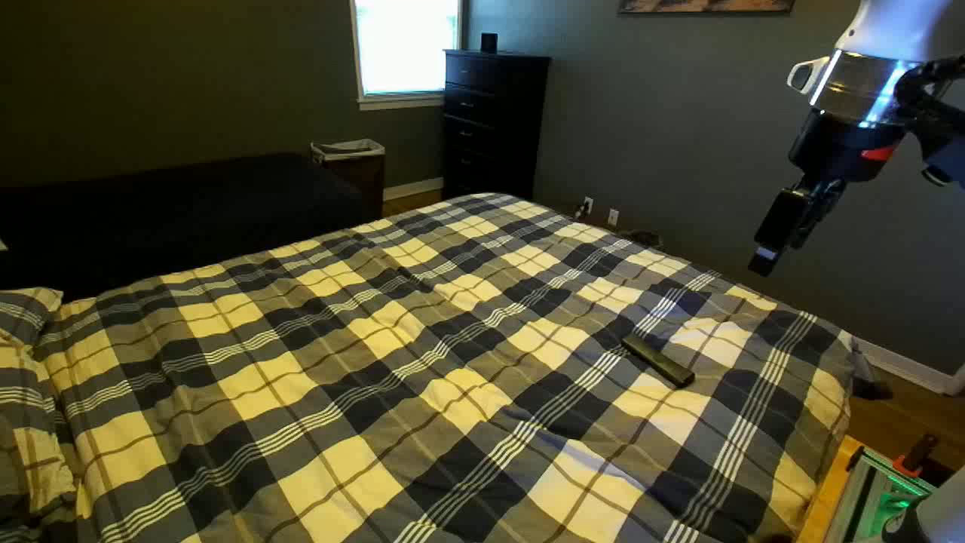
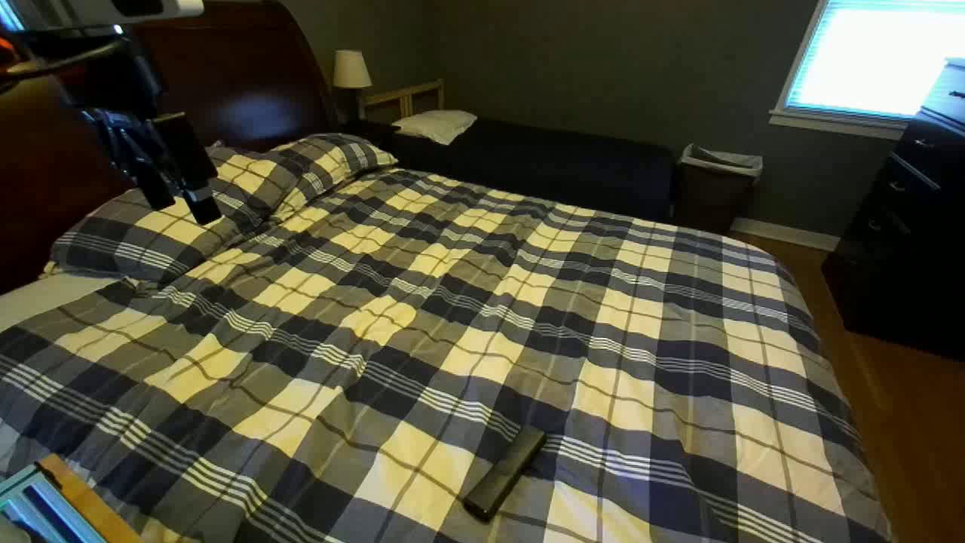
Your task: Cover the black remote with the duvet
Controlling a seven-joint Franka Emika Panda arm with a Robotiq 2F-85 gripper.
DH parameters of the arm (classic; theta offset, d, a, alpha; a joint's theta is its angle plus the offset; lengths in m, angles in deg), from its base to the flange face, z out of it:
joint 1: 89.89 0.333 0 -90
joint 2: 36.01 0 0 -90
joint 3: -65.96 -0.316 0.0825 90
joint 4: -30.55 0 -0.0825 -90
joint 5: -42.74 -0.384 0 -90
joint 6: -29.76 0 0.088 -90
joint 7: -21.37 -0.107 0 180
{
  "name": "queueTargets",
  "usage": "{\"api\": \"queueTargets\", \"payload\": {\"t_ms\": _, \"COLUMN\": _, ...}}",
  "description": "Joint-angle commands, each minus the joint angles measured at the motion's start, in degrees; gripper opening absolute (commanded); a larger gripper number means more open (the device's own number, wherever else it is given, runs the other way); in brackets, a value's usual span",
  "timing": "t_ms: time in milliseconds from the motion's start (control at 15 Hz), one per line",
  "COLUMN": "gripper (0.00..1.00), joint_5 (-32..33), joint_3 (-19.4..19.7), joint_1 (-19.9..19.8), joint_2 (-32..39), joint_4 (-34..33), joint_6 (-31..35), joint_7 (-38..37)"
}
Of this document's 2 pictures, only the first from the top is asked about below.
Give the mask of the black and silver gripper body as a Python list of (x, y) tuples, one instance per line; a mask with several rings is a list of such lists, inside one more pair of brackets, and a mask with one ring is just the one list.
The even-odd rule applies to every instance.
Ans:
[(793, 191), (815, 193), (872, 181), (902, 139), (898, 128), (861, 128), (812, 110), (791, 146), (791, 162), (802, 173)]

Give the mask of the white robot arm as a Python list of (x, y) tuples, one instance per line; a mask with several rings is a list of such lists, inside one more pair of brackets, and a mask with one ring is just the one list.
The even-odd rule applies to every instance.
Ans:
[(799, 60), (787, 86), (809, 99), (791, 148), (802, 181), (781, 191), (754, 232), (752, 271), (802, 249), (844, 186), (872, 181), (906, 137), (922, 177), (965, 181), (965, 112), (945, 92), (965, 75), (965, 0), (861, 0), (830, 58)]

